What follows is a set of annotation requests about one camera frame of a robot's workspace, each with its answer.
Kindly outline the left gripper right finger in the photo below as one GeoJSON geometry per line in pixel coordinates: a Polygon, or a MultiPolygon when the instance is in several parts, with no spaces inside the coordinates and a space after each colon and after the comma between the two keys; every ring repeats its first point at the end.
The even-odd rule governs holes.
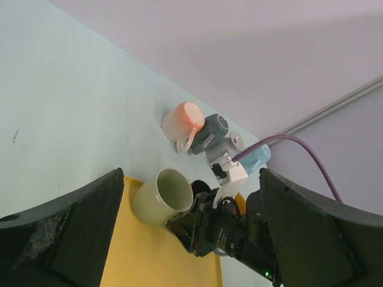
{"type": "Polygon", "coordinates": [[[382,286],[382,216],[260,171],[284,286],[382,286]]]}

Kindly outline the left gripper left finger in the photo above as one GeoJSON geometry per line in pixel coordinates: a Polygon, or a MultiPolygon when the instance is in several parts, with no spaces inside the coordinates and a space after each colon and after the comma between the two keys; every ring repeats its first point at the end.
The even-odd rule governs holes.
{"type": "Polygon", "coordinates": [[[1,218],[1,286],[99,286],[123,190],[117,168],[1,218]]]}

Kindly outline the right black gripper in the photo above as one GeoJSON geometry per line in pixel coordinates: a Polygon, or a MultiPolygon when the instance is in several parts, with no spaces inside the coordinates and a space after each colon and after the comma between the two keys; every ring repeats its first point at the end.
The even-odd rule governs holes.
{"type": "Polygon", "coordinates": [[[214,198],[215,193],[198,193],[191,212],[166,222],[166,228],[196,257],[204,257],[215,249],[225,251],[226,239],[239,224],[239,206],[235,200],[225,197],[214,208],[214,198]]]}

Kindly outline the light green mug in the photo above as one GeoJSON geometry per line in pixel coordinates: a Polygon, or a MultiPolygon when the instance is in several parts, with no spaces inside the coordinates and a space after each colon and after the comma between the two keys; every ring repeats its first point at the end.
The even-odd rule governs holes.
{"type": "Polygon", "coordinates": [[[143,183],[133,197],[135,216],[149,225],[164,225],[193,204],[193,190],[187,178],[175,169],[164,169],[143,183]]]}

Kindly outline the brown dark mug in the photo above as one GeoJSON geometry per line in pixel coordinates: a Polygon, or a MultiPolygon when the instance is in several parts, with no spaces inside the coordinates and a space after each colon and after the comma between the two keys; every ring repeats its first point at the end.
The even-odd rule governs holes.
{"type": "Polygon", "coordinates": [[[195,198],[199,193],[206,192],[210,194],[212,192],[210,186],[206,182],[199,179],[193,181],[190,185],[193,191],[193,198],[195,198]]]}

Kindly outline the blue butterfly mug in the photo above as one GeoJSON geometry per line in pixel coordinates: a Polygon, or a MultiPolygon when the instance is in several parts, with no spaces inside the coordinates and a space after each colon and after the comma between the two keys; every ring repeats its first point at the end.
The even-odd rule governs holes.
{"type": "MultiPolygon", "coordinates": [[[[241,193],[237,193],[234,198],[235,203],[232,203],[228,200],[225,201],[225,205],[227,205],[226,209],[233,213],[235,216],[239,213],[241,215],[246,213],[246,202],[245,198],[241,195],[241,193]]],[[[225,253],[222,249],[215,249],[214,253],[220,257],[227,257],[228,254],[225,253]]]]}

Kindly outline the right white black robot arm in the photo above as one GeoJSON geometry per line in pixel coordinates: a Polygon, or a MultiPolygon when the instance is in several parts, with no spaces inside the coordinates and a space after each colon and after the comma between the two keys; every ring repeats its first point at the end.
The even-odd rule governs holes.
{"type": "Polygon", "coordinates": [[[218,189],[197,193],[191,209],[166,222],[183,248],[196,257],[216,249],[265,277],[273,286],[282,285],[282,276],[267,221],[257,207],[241,213],[239,205],[225,197],[214,208],[218,189]]]}

